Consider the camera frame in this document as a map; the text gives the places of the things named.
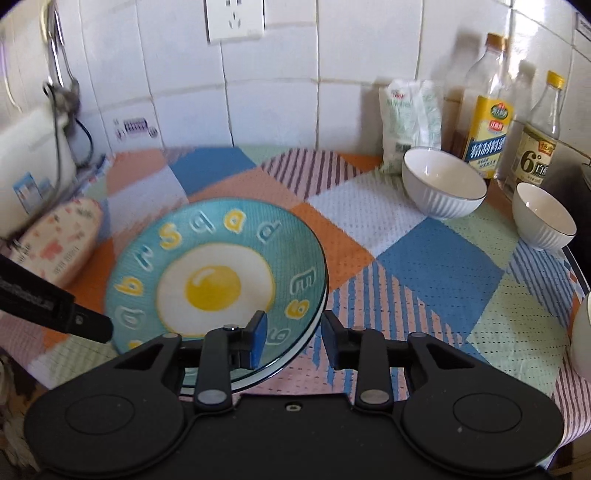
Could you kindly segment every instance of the teal plate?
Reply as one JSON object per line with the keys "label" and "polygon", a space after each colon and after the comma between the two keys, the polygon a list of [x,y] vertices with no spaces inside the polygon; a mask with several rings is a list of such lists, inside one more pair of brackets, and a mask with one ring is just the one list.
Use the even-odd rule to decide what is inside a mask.
{"label": "teal plate", "polygon": [[[268,316],[259,369],[232,372],[243,390],[277,373],[308,343],[327,299],[324,252],[292,213],[243,199],[194,203],[148,227],[111,274],[105,312],[124,353],[166,332],[203,337]],[[195,385],[197,369],[183,384]]]}

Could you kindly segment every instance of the screw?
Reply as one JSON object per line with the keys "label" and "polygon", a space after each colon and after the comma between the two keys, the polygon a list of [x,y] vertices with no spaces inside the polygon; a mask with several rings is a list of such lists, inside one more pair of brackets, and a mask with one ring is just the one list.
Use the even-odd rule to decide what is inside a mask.
{"label": "screw", "polygon": [[361,400],[368,405],[381,405],[390,400],[390,395],[384,390],[371,389],[361,393]]}
{"label": "screw", "polygon": [[286,409],[287,411],[292,411],[292,412],[295,412],[295,411],[300,411],[300,410],[301,410],[301,405],[299,405],[299,404],[297,404],[297,403],[288,403],[288,404],[285,406],[285,409]]}
{"label": "screw", "polygon": [[227,397],[228,396],[223,391],[216,390],[215,388],[203,390],[197,395],[197,399],[204,405],[219,405],[224,402]]}

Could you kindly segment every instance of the power socket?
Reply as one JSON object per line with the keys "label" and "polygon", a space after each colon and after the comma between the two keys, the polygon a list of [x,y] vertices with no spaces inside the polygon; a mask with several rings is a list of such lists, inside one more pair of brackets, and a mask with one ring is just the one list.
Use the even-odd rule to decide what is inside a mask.
{"label": "power socket", "polygon": [[263,0],[205,0],[209,43],[262,37],[262,3]]}

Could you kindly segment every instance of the flour bag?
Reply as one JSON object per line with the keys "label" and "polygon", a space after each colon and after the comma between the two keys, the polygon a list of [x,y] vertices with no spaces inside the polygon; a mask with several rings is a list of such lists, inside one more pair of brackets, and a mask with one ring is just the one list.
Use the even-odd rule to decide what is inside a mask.
{"label": "flour bag", "polygon": [[394,80],[379,90],[384,123],[381,171],[400,174],[402,159],[412,147],[441,148],[441,90],[429,80]]}

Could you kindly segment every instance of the fried egg design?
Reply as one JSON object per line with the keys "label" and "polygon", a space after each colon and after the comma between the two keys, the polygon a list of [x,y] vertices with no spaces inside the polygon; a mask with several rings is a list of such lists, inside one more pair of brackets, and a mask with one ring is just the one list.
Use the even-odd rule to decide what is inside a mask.
{"label": "fried egg design", "polygon": [[228,323],[246,326],[257,310],[268,312],[274,298],[275,280],[259,253],[217,243],[168,266],[158,283],[156,308],[171,332],[200,337]]}

